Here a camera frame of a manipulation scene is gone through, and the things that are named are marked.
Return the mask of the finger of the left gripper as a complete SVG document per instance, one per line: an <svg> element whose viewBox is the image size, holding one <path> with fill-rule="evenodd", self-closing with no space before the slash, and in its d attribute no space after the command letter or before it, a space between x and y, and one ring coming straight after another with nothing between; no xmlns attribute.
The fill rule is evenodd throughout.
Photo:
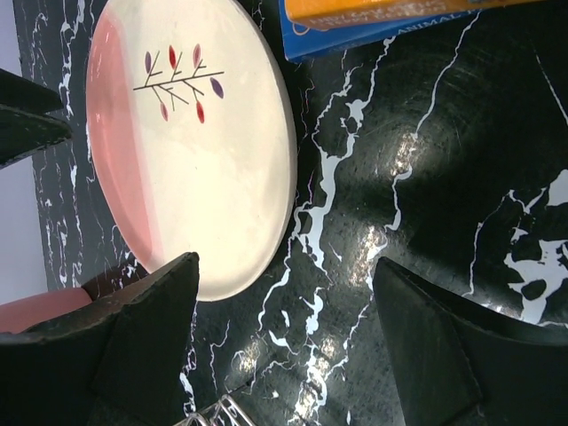
<svg viewBox="0 0 568 426"><path fill-rule="evenodd" d="M69 125L48 115L1 106L1 166L7 167L72 137Z"/></svg>
<svg viewBox="0 0 568 426"><path fill-rule="evenodd" d="M4 69L0 70L1 104L24 111L56 111L63 107L59 95L42 85Z"/></svg>

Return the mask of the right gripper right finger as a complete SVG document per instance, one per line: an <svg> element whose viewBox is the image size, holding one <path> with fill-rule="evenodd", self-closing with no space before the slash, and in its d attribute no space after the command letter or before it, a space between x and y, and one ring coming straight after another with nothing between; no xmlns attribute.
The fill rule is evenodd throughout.
<svg viewBox="0 0 568 426"><path fill-rule="evenodd" d="M567 332L485 308L382 257L375 302L408 425L565 425Z"/></svg>

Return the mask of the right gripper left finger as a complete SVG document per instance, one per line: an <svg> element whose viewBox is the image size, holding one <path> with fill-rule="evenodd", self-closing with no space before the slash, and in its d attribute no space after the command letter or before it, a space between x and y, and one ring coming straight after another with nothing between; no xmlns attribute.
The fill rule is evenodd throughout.
<svg viewBox="0 0 568 426"><path fill-rule="evenodd" d="M18 334L1 332L4 425L173 425L199 288L185 253Z"/></svg>

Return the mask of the pink cream floral plate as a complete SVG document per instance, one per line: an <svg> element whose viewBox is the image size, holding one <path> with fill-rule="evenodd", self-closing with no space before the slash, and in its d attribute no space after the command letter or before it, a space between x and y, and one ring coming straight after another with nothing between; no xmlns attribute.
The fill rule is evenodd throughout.
<svg viewBox="0 0 568 426"><path fill-rule="evenodd" d="M260 277L292 210L296 129L278 63L238 2L107 2L86 116L106 202L147 271L197 253L208 302Z"/></svg>

